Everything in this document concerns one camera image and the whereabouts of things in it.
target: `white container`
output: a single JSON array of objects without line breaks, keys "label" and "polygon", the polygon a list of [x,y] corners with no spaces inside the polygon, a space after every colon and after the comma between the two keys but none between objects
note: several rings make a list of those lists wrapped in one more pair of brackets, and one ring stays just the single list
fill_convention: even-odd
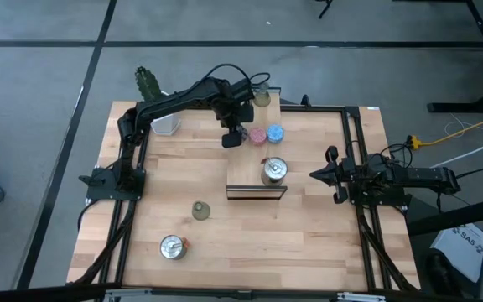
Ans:
[{"label": "white container", "polygon": [[[165,91],[161,91],[162,94],[168,96],[169,94]],[[158,135],[171,136],[180,127],[180,116],[179,113],[169,114],[168,116],[160,117],[155,119],[150,124],[154,133]]]}]

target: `blue lid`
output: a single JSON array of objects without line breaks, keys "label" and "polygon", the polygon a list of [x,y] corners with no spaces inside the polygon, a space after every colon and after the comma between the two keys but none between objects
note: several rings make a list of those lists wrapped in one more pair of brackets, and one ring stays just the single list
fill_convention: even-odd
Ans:
[{"label": "blue lid", "polygon": [[280,143],[284,137],[284,129],[277,124],[273,124],[267,128],[267,140],[270,143]]}]

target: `tin can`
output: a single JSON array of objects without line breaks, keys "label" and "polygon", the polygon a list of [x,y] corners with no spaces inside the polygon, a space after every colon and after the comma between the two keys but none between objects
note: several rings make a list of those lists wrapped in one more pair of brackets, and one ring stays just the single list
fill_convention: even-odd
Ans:
[{"label": "tin can", "polygon": [[265,185],[281,185],[288,172],[284,159],[273,157],[266,159],[262,169],[262,182]]},{"label": "tin can", "polygon": [[187,240],[176,235],[168,235],[159,244],[159,251],[167,259],[181,259],[188,251]]}]

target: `concrete floor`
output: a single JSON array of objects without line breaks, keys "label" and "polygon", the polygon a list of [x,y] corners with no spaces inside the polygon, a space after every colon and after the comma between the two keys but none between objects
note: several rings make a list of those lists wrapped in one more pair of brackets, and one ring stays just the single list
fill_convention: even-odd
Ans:
[{"label": "concrete floor", "polygon": [[[483,0],[476,3],[483,17]],[[318,20],[322,7],[308,0],[119,0],[107,40],[481,41],[460,3],[335,0]],[[106,8],[100,0],[0,0],[0,39],[96,40]],[[92,48],[0,48],[0,183],[8,192],[0,205],[0,289],[13,286],[91,53]],[[470,102],[483,95],[483,50],[104,48],[32,286],[65,282],[86,193],[77,176],[89,174],[96,162],[111,102],[139,99],[135,68],[150,68],[163,90],[179,91],[223,62],[248,74],[269,71],[271,84],[293,102],[308,94],[314,104],[378,106],[389,143],[409,134],[425,141],[444,136],[444,125],[454,119],[427,113],[426,103]],[[232,70],[216,76],[239,77]],[[483,120],[480,114],[457,116]],[[474,130],[416,153],[413,165],[437,164],[481,145],[483,131]],[[449,165],[458,173],[482,166],[483,152]],[[460,183],[464,191],[458,196],[483,201],[483,174]],[[435,202],[426,190],[415,194]],[[443,203],[445,210],[463,206],[453,198]]]}]

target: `pink cap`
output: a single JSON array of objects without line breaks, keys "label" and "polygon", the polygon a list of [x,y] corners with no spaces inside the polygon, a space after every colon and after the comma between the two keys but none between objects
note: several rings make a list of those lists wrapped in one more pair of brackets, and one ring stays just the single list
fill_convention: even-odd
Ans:
[{"label": "pink cap", "polygon": [[263,145],[266,142],[266,130],[263,128],[253,128],[249,132],[249,138],[251,138],[254,145]]}]

